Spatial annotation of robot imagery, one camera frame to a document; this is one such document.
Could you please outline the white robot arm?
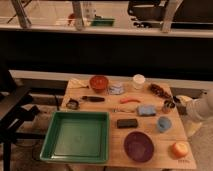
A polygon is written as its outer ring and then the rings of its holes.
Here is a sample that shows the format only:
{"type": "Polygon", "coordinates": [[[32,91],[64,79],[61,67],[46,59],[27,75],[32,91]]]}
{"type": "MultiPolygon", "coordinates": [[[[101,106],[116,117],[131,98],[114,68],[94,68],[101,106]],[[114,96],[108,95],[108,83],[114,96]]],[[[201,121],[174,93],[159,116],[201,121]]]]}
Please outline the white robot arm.
{"type": "Polygon", "coordinates": [[[194,122],[203,122],[213,117],[213,89],[206,91],[200,98],[190,100],[186,112],[194,122]]]}

